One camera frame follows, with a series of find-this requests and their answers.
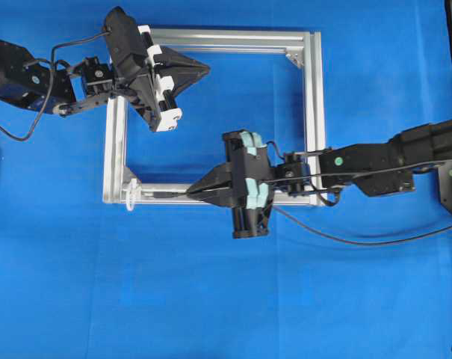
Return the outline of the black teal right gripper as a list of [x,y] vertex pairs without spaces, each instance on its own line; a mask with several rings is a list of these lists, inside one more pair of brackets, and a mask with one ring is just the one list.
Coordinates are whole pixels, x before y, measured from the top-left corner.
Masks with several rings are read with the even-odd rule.
[[267,145],[258,133],[247,130],[227,132],[223,141],[227,162],[191,185],[187,197],[232,208],[235,239],[266,236],[275,195]]

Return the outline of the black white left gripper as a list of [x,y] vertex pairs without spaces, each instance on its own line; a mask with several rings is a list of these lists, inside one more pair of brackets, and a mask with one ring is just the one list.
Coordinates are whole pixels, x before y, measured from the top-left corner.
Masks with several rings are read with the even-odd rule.
[[[118,80],[153,132],[176,129],[182,110],[175,98],[210,72],[207,64],[154,43],[150,27],[140,31],[136,20],[119,6],[105,17],[103,29]],[[160,56],[162,67],[155,59]]]

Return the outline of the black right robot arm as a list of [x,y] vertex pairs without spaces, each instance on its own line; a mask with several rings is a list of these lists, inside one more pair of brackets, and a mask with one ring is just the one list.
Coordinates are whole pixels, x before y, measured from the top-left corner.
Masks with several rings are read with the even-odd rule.
[[[368,197],[413,191],[415,175],[439,172],[440,202],[452,214],[452,120],[403,131],[385,143],[337,150],[286,153],[272,165],[267,145],[255,132],[223,134],[226,161],[185,192],[192,200],[232,210],[236,239],[266,236],[274,195],[315,194],[334,206],[344,187]],[[333,194],[334,200],[324,198]]]

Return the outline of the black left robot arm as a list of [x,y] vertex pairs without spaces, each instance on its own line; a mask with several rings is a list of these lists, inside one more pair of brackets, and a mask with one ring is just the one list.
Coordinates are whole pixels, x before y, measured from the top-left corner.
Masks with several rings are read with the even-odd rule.
[[177,127],[176,97],[209,74],[208,65],[154,42],[121,7],[105,17],[99,34],[110,63],[97,57],[71,65],[51,55],[35,58],[26,48],[0,40],[0,101],[17,108],[67,117],[124,97],[153,132]]

